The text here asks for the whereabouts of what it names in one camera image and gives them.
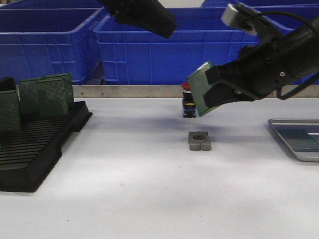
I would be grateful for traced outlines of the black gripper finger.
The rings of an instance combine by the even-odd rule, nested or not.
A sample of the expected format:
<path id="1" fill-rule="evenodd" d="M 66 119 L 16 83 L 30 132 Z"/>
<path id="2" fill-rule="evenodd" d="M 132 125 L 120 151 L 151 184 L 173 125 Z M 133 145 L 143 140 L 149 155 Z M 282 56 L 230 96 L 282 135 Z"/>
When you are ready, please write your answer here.
<path id="1" fill-rule="evenodd" d="M 235 61 L 224 65 L 214 65 L 205 71 L 209 85 L 236 85 L 241 80 L 241 74 Z"/>
<path id="2" fill-rule="evenodd" d="M 234 84 L 215 83 L 209 84 L 203 81 L 206 92 L 203 94 L 204 105 L 208 108 L 221 106 L 234 102 L 252 102 L 253 97 L 247 95 L 247 91 Z"/>

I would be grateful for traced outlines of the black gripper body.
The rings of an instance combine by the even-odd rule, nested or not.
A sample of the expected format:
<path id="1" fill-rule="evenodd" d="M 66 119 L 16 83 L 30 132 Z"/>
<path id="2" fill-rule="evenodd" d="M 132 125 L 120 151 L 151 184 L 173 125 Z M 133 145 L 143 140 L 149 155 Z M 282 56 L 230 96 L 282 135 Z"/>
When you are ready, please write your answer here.
<path id="1" fill-rule="evenodd" d="M 253 100 L 260 100 L 296 80 L 280 55 L 282 40 L 275 38 L 240 50 L 236 60 L 241 74 L 237 92 Z"/>
<path id="2" fill-rule="evenodd" d="M 142 28 L 169 38 L 177 25 L 174 16 L 158 0 L 100 0 L 119 24 Z"/>

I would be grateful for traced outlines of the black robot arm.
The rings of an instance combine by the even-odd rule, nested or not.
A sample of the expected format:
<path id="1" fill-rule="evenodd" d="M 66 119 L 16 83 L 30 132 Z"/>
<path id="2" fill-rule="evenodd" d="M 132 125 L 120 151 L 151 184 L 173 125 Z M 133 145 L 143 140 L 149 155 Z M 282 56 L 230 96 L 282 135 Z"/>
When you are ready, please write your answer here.
<path id="1" fill-rule="evenodd" d="M 286 100 L 319 77 L 319 35 L 306 25 L 258 46 L 243 47 L 238 58 L 207 70 L 209 108 L 261 100 L 272 92 Z"/>

